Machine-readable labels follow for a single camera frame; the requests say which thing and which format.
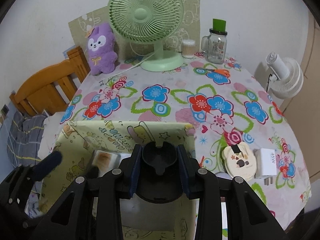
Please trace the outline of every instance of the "blue star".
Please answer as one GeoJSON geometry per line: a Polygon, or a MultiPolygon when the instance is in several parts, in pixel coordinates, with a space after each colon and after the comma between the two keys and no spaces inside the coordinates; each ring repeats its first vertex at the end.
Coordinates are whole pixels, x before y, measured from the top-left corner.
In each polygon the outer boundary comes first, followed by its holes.
{"type": "Polygon", "coordinates": [[[207,138],[206,137],[202,137],[199,142],[201,142],[201,145],[206,144],[207,143],[207,138]]]}

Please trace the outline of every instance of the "purple plush toy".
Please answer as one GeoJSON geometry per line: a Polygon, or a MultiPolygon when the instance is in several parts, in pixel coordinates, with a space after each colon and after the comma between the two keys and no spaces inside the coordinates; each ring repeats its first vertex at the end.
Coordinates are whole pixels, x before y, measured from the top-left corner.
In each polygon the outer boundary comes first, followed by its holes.
{"type": "Polygon", "coordinates": [[[89,66],[92,75],[115,70],[118,55],[113,51],[115,36],[108,23],[94,27],[88,40],[89,66]]]}

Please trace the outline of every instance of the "beige cabinet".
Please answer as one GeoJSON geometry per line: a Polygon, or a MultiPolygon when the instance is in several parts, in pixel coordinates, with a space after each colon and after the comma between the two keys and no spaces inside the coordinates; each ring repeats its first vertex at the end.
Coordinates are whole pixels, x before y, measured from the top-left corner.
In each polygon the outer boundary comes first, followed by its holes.
{"type": "Polygon", "coordinates": [[[320,29],[314,21],[313,28],[309,26],[301,67],[305,72],[303,87],[282,108],[285,108],[284,116],[297,137],[313,182],[320,178],[320,29]]]}

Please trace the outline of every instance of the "tablecloth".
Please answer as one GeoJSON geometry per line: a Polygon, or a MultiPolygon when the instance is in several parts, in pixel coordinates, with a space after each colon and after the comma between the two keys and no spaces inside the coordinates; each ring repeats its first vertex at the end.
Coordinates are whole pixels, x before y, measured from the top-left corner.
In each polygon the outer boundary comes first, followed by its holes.
{"type": "MultiPolygon", "coordinates": [[[[277,175],[248,183],[286,228],[311,197],[309,175],[292,129],[255,78],[232,57],[214,65],[202,53],[171,71],[121,73],[138,60],[122,62],[111,74],[89,74],[61,127],[69,120],[189,122],[195,127],[191,154],[214,173],[225,171],[221,152],[227,145],[244,141],[252,150],[275,149],[277,175]]],[[[135,136],[147,139],[143,129],[135,136]]]]}

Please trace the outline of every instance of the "silver bolt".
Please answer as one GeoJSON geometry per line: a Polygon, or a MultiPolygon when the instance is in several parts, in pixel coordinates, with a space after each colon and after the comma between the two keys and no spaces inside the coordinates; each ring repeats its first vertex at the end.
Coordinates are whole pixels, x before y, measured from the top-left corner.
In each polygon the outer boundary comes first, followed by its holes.
{"type": "Polygon", "coordinates": [[[237,177],[235,177],[235,181],[236,181],[237,183],[242,183],[242,182],[243,182],[243,178],[237,176],[237,177]]]}
{"type": "Polygon", "coordinates": [[[206,169],[204,169],[204,168],[200,168],[200,169],[198,170],[198,173],[201,174],[201,175],[205,175],[205,174],[208,173],[208,171],[207,171],[206,169]]]}
{"type": "Polygon", "coordinates": [[[121,172],[122,172],[121,169],[113,169],[112,170],[113,175],[119,175],[121,172]]]}
{"type": "Polygon", "coordinates": [[[82,182],[84,182],[84,177],[76,178],[76,183],[81,184],[82,182]]]}

